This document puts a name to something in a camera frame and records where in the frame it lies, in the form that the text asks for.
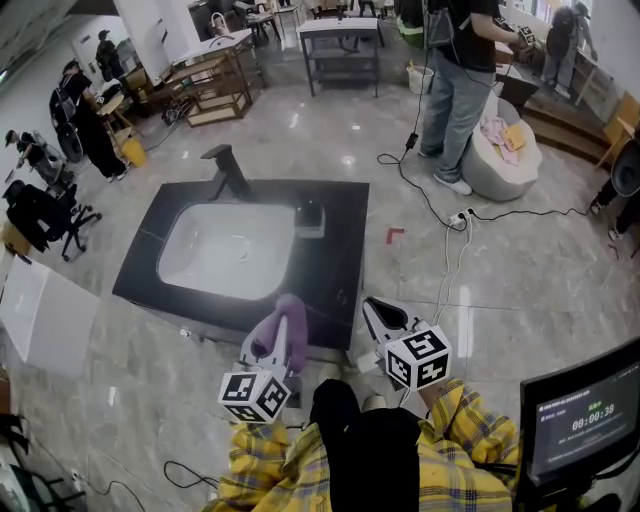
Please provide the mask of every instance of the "wire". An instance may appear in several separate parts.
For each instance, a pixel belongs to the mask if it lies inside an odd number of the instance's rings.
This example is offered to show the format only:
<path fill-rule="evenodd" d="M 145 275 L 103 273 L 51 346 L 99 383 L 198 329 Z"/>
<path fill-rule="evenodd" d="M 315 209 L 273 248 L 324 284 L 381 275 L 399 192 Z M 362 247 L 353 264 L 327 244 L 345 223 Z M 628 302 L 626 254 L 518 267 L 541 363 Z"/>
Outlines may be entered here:
<path fill-rule="evenodd" d="M 450 227 L 447 226 L 447 234 L 444 236 L 444 258 L 447 262 L 447 271 L 444 273 L 442 283 L 440 283 L 440 289 L 438 290 L 438 303 L 436 306 L 436 312 L 433 314 L 433 319 L 431 320 L 431 325 L 436 324 L 436 317 L 438 316 L 438 310 L 440 309 L 440 294 L 442 293 L 442 288 L 444 288 L 444 283 L 447 281 L 447 277 L 449 277 L 449 230 Z"/>
<path fill-rule="evenodd" d="M 380 165 L 397 165 L 398 166 L 398 172 L 400 173 L 400 177 L 406 181 L 409 185 L 411 185 L 413 188 L 417 189 L 420 191 L 420 193 L 422 194 L 422 197 L 424 197 L 425 201 L 427 202 L 427 206 L 429 207 L 429 210 L 431 210 L 431 213 L 433 213 L 433 215 L 435 216 L 436 219 L 438 219 L 438 222 L 440 224 L 442 224 L 445 228 L 451 228 L 454 231 L 457 231 L 458 233 L 462 233 L 467 229 L 467 220 L 465 219 L 465 225 L 462 229 L 459 228 L 454 228 L 453 226 L 447 224 L 445 221 L 443 221 L 440 216 L 436 213 L 436 211 L 433 209 L 433 207 L 431 206 L 431 201 L 429 201 L 429 196 L 427 196 L 426 192 L 424 191 L 424 189 L 419 186 L 416 185 L 413 181 L 411 181 L 410 179 L 408 179 L 405 175 L 404 172 L 402 171 L 402 161 L 404 160 L 405 156 L 407 156 L 407 153 L 409 152 L 409 150 L 405 150 L 404 154 L 402 155 L 402 157 L 398 160 L 397 157 L 389 154 L 389 153 L 381 153 L 378 155 L 377 160 L 378 163 Z M 382 157 L 388 157 L 391 159 L 391 162 L 383 162 L 381 160 Z"/>
<path fill-rule="evenodd" d="M 451 297 L 451 286 L 453 285 L 453 282 L 456 280 L 456 277 L 458 277 L 458 274 L 460 273 L 460 269 L 462 268 L 462 255 L 464 254 L 464 251 L 467 250 L 467 247 L 471 245 L 472 240 L 473 240 L 473 222 L 469 222 L 469 239 L 467 240 L 467 244 L 462 248 L 462 251 L 460 251 L 460 257 L 458 258 L 458 270 L 456 270 L 456 273 L 451 278 L 451 281 L 449 281 L 449 289 L 447 290 L 447 302 L 442 308 L 442 311 L 440 311 L 440 314 L 438 315 L 438 318 L 435 322 L 436 325 L 440 324 L 440 317 L 442 317 L 442 313 L 444 313 L 444 310 L 447 309 L 447 306 L 449 305 L 449 298 Z"/>
<path fill-rule="evenodd" d="M 173 464 L 174 466 L 178 466 L 178 467 L 180 467 L 182 469 L 185 469 L 186 471 L 191 473 L 193 476 L 195 476 L 197 478 L 197 480 L 195 480 L 194 482 L 191 482 L 190 484 L 187 484 L 187 485 L 179 484 L 175 480 L 172 480 L 171 478 L 169 478 L 169 475 L 167 474 L 167 466 L 169 466 L 169 464 Z M 171 482 L 176 487 L 179 487 L 180 489 L 189 489 L 190 487 L 193 487 L 194 485 L 198 485 L 198 484 L 204 482 L 205 484 L 210 485 L 211 487 L 213 487 L 217 491 L 218 490 L 218 485 L 220 484 L 220 482 L 218 480 L 216 480 L 215 478 L 211 478 L 210 476 L 202 476 L 202 475 L 196 473 L 190 467 L 185 466 L 184 464 L 182 464 L 180 462 L 176 462 L 175 460 L 168 460 L 167 462 L 164 463 L 164 477 L 167 480 L 169 480 L 169 482 Z"/>
<path fill-rule="evenodd" d="M 29 444 L 33 445 L 33 441 L 36 441 L 38 443 L 38 445 L 40 446 L 40 448 L 42 448 L 47 455 L 49 455 L 49 457 L 51 457 L 51 459 L 58 465 L 58 467 L 62 470 L 63 473 L 66 473 L 67 476 L 71 477 L 71 480 L 75 480 L 74 476 L 72 474 L 69 473 L 69 470 L 58 460 L 58 458 L 49 451 L 49 449 L 44 445 L 44 443 L 42 441 L 40 441 L 40 439 L 38 439 L 34 433 L 33 433 L 33 429 L 31 428 L 31 422 L 29 421 L 29 419 L 26 416 L 23 415 L 18 415 L 22 420 L 24 420 L 24 422 L 27 424 L 27 427 L 29 428 L 29 437 L 30 439 L 28 439 Z M 109 486 L 107 487 L 107 490 L 105 492 L 100 492 L 98 491 L 93 485 L 91 485 L 91 483 L 89 482 L 89 480 L 83 478 L 81 475 L 78 475 L 78 478 L 80 480 L 82 480 L 84 483 L 87 484 L 87 487 L 89 487 L 93 492 L 95 492 L 96 494 L 99 494 L 100 496 L 106 496 L 107 494 L 109 494 L 111 492 L 111 488 L 113 487 L 113 484 L 120 484 L 122 485 L 127 491 L 129 491 L 131 493 L 131 495 L 135 498 L 135 500 L 138 502 L 138 505 L 140 506 L 140 509 L 142 510 L 142 512 L 146 512 L 146 509 L 142 506 L 142 502 L 140 501 L 140 498 L 138 498 L 138 496 L 136 495 L 135 492 L 133 492 L 129 486 L 123 482 L 120 482 L 119 480 L 112 480 L 111 482 L 109 482 Z"/>
<path fill-rule="evenodd" d="M 561 212 L 560 210 L 549 210 L 548 212 L 533 212 L 533 211 L 530 211 L 530 210 L 512 210 L 510 212 L 502 213 L 500 215 L 496 215 L 495 217 L 489 217 L 489 218 L 480 217 L 472 208 L 469 208 L 468 211 L 476 219 L 484 220 L 486 222 L 491 222 L 491 221 L 494 221 L 494 220 L 497 220 L 497 219 L 501 219 L 502 217 L 506 217 L 507 215 L 513 215 L 515 213 L 518 213 L 518 214 L 524 213 L 524 214 L 529 214 L 529 215 L 537 215 L 538 217 L 544 217 L 545 215 L 551 215 L 552 213 L 557 213 L 558 215 L 567 216 L 571 212 L 576 212 L 578 215 L 582 215 L 583 217 L 586 217 L 587 215 L 589 215 L 589 210 L 587 210 L 586 212 L 581 212 L 579 210 L 576 210 L 575 208 L 569 208 L 566 212 Z"/>

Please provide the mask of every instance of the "sink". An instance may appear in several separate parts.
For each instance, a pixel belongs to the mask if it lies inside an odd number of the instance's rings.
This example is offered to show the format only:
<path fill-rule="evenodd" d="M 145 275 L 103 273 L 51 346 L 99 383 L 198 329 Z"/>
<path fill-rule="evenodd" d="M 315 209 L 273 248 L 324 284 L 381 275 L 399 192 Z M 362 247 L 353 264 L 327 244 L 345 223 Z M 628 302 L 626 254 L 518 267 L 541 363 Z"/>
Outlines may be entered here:
<path fill-rule="evenodd" d="M 285 276 L 295 212 L 280 205 L 198 204 L 176 220 L 160 256 L 167 284 L 237 299 L 275 292 Z"/>

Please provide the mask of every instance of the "gray tile floor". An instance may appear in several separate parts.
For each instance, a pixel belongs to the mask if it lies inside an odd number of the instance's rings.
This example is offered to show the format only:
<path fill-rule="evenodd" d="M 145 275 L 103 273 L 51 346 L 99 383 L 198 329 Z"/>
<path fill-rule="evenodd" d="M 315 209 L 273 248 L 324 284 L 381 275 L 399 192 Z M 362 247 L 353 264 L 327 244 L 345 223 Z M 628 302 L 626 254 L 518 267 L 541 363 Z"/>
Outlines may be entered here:
<path fill-rule="evenodd" d="M 133 235 L 158 187 L 166 181 L 206 180 L 215 169 L 199 156 L 233 145 L 251 178 L 353 180 L 371 183 L 365 248 L 365 293 L 414 301 L 431 321 L 445 272 L 445 230 L 421 196 L 376 155 L 401 153 L 413 128 L 416 97 L 406 89 L 324 90 L 311 98 L 304 85 L 264 91 L 245 119 L 198 129 L 180 126 L 149 154 L 142 169 L 107 184 L 89 167 L 80 178 L 84 199 L 103 220 L 87 231 L 88 251 L 66 264 L 59 247 L 35 257 L 101 299 L 85 371 L 68 380 L 6 357 L 16 410 L 30 418 L 37 438 L 67 468 L 97 487 L 126 482 L 147 510 L 197 510 L 204 486 L 182 491 L 162 473 L 174 459 L 216 476 L 228 466 L 230 428 L 216 397 L 222 374 L 238 350 L 180 337 L 175 326 L 111 295 Z M 147 131 L 152 131 L 152 124 Z M 149 135 L 149 141 L 159 132 Z M 411 152 L 404 170 L 424 187 L 433 207 L 449 216 L 472 206 L 491 216 L 511 209 L 584 210 L 606 179 L 589 164 L 545 147 L 540 178 L 523 198 L 493 204 L 461 198 L 430 176 L 434 162 Z M 387 230 L 406 232 L 386 245 Z M 473 241 L 451 289 L 441 325 L 454 346 L 453 374 L 484 394 L 489 406 L 518 418 L 521 379 L 577 363 L 638 334 L 638 263 L 631 244 L 609 247 L 606 218 L 511 216 L 474 222 Z M 452 261 L 466 235 L 452 234 Z M 360 319 L 353 354 L 373 347 Z M 310 408 L 319 365 L 306 371 L 303 411 Z M 350 375 L 360 399 L 372 390 L 398 400 L 382 376 Z M 423 411 L 412 397 L 408 407 Z M 34 450 L 39 467 L 51 461 Z M 629 495 L 631 477 L 609 483 Z M 123 489 L 89 496 L 91 510 L 136 510 Z"/>

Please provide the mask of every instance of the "yellow bucket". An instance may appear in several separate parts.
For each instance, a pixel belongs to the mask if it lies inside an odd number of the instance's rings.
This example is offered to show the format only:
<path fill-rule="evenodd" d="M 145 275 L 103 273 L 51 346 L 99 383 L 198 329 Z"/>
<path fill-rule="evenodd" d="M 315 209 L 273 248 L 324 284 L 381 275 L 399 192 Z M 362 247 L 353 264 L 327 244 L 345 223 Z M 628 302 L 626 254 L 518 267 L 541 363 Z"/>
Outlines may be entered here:
<path fill-rule="evenodd" d="M 142 167 L 147 163 L 147 154 L 140 141 L 135 137 L 127 139 L 122 145 L 122 154 L 136 167 Z"/>

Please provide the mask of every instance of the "black t-shirt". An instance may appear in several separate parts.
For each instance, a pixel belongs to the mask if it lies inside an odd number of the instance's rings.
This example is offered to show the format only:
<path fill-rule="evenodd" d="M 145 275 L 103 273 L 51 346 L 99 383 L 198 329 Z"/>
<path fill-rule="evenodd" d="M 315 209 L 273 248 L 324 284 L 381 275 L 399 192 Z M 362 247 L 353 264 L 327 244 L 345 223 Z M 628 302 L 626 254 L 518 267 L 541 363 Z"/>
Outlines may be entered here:
<path fill-rule="evenodd" d="M 76 105 L 76 115 L 72 121 L 78 121 L 94 114 L 91 105 L 82 96 L 82 91 L 91 86 L 91 80 L 89 80 L 82 73 L 76 73 L 75 75 L 65 75 L 60 82 L 60 86 L 67 91 L 67 94 Z"/>
<path fill-rule="evenodd" d="M 32 144 L 32 146 L 31 151 L 29 151 L 27 161 L 29 162 L 29 165 L 33 167 L 37 162 L 44 158 L 44 151 L 42 151 L 42 148 L 36 144 L 36 141 L 31 134 L 27 132 L 24 132 L 20 136 L 20 140 L 16 146 L 18 146 L 18 151 L 20 151 L 20 153 L 24 153 L 29 147 L 29 144 Z"/>
<path fill-rule="evenodd" d="M 494 73 L 496 70 L 496 44 L 476 35 L 469 21 L 465 28 L 459 27 L 471 13 L 485 14 L 492 18 L 500 16 L 498 0 L 451 0 L 451 19 L 454 26 L 455 51 L 452 45 L 443 46 L 440 51 L 454 64 L 473 71 Z"/>

